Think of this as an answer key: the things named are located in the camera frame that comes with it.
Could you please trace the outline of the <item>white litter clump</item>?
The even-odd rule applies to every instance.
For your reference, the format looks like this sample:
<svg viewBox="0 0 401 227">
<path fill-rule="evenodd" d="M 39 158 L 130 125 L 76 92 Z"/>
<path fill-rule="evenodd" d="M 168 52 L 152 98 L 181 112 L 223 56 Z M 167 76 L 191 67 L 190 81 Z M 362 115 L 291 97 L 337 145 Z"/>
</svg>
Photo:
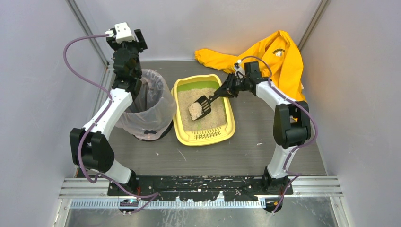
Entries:
<svg viewBox="0 0 401 227">
<path fill-rule="evenodd" d="M 193 121 L 199 119 L 202 116 L 202 105 L 198 102 L 192 103 L 189 107 L 189 114 Z"/>
</svg>

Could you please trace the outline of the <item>bin with pink bag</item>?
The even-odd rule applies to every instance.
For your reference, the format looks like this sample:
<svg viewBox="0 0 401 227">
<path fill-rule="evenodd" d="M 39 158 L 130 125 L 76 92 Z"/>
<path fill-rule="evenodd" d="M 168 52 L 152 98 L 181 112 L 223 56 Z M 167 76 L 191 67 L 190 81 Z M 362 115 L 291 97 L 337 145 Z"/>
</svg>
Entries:
<svg viewBox="0 0 401 227">
<path fill-rule="evenodd" d="M 158 72 L 143 69 L 141 82 L 138 96 L 115 126 L 139 140 L 156 141 L 171 130 L 177 111 L 176 101 Z"/>
</svg>

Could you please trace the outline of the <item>yellow green litter box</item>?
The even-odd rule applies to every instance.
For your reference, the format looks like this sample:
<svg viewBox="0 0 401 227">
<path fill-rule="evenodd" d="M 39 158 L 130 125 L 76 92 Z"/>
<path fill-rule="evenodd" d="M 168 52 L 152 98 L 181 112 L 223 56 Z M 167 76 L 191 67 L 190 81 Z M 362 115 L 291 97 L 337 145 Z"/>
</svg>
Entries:
<svg viewBox="0 0 401 227">
<path fill-rule="evenodd" d="M 224 97 L 221 99 L 221 103 L 225 109 L 226 123 L 205 130 L 186 131 L 182 124 L 181 113 L 179 110 L 179 99 L 177 97 L 178 92 L 201 89 L 201 88 L 219 88 L 222 85 L 220 78 L 216 74 L 208 75 L 195 75 L 183 79 L 178 79 L 173 88 L 171 89 L 171 95 L 176 101 L 177 111 L 173 117 L 174 130 L 177 139 L 186 146 L 206 146 L 215 143 L 222 142 L 231 138 L 235 133 L 235 119 L 231 108 L 231 104 L 228 98 Z"/>
</svg>

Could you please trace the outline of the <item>black litter scoop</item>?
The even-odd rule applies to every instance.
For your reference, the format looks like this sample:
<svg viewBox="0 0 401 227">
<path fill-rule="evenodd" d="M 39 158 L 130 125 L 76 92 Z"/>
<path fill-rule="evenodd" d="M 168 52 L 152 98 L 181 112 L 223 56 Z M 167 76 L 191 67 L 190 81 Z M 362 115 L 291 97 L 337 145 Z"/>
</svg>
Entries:
<svg viewBox="0 0 401 227">
<path fill-rule="evenodd" d="M 194 103 L 189 105 L 188 111 L 193 121 L 199 120 L 209 113 L 211 113 L 211 104 L 220 95 L 214 94 L 212 96 L 201 96 Z"/>
</svg>

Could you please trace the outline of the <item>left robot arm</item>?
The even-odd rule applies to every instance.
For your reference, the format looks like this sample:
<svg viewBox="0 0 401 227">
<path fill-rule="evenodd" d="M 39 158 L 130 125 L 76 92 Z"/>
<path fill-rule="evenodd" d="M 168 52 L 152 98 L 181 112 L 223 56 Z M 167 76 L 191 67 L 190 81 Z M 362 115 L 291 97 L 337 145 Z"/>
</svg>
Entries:
<svg viewBox="0 0 401 227">
<path fill-rule="evenodd" d="M 77 73 L 67 60 L 68 48 L 81 40 L 106 38 L 113 49 L 113 69 L 116 75 L 110 89 L 105 88 Z M 72 161 L 79 166 L 91 183 L 104 177 L 123 190 L 136 191 L 136 173 L 115 159 L 115 153 L 108 141 L 110 134 L 122 113 L 137 98 L 142 86 L 142 68 L 139 54 L 147 49 L 140 29 L 115 26 L 103 35 L 84 36 L 70 41 L 63 50 L 63 59 L 69 70 L 85 82 L 104 91 L 107 99 L 93 118 L 82 128 L 70 132 Z"/>
</svg>

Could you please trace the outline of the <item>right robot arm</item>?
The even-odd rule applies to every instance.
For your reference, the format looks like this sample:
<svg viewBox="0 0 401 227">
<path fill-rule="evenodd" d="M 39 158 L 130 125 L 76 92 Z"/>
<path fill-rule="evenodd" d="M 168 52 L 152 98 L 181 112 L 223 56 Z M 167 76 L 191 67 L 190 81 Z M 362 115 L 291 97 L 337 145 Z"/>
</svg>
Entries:
<svg viewBox="0 0 401 227">
<path fill-rule="evenodd" d="M 276 143 L 273 157 L 265 167 L 261 179 L 262 189 L 280 188 L 288 183 L 287 166 L 293 159 L 296 149 L 310 139 L 312 134 L 308 104 L 296 101 L 272 82 L 262 76 L 256 61 L 241 61 L 234 64 L 234 73 L 230 73 L 224 83 L 211 96 L 238 97 L 242 91 L 249 91 L 274 111 L 273 138 Z"/>
</svg>

